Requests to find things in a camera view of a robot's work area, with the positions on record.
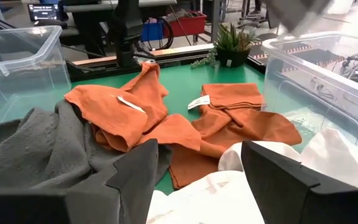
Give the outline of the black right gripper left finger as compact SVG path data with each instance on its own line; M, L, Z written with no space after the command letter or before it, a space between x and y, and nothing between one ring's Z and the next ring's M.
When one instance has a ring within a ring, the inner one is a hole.
M117 172L107 180L120 194L118 224L145 224L155 186L158 143L146 141L114 162Z

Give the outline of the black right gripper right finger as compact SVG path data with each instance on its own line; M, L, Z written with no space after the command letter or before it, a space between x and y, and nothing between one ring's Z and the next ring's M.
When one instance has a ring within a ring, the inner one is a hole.
M353 187L251 141L242 143L242 166L267 223L357 223Z

